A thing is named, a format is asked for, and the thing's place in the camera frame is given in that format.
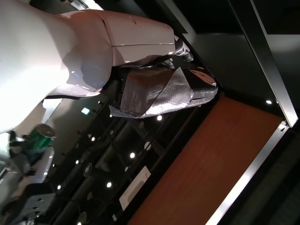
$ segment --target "gray fabric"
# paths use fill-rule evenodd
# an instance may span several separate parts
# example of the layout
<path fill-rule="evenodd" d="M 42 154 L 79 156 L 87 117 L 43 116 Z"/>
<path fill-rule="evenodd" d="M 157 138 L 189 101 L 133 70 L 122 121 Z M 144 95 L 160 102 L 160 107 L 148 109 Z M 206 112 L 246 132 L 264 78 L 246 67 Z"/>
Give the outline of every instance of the gray fabric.
<path fill-rule="evenodd" d="M 218 88 L 209 93 L 203 90 L 202 98 L 192 100 L 194 92 L 181 68 L 174 72 L 165 68 L 142 72 L 133 69 L 128 74 L 120 109 L 109 107 L 112 116 L 145 118 L 205 104 L 217 91 Z"/>
<path fill-rule="evenodd" d="M 27 157 L 20 153 L 7 161 L 6 167 L 12 173 L 26 174 L 30 171 L 30 164 Z"/>

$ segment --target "wooden panel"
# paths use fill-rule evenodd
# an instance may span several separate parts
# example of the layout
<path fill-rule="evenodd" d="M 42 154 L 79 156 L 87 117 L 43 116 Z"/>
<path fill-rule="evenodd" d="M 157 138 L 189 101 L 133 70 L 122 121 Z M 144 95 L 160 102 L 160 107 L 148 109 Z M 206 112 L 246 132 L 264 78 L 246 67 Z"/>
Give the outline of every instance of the wooden panel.
<path fill-rule="evenodd" d="M 281 120 L 222 96 L 128 224 L 206 224 Z"/>

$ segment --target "fabric wrap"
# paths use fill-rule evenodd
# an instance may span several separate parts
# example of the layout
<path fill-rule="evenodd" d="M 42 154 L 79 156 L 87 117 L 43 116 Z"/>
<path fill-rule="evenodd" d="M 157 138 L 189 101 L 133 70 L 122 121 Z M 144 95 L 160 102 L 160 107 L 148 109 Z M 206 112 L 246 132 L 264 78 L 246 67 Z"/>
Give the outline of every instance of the fabric wrap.
<path fill-rule="evenodd" d="M 110 105 L 111 115 L 145 118 L 211 101 L 218 88 L 199 78 L 198 80 L 200 85 L 193 91 L 181 68 L 131 69 L 126 80 L 120 109 Z"/>

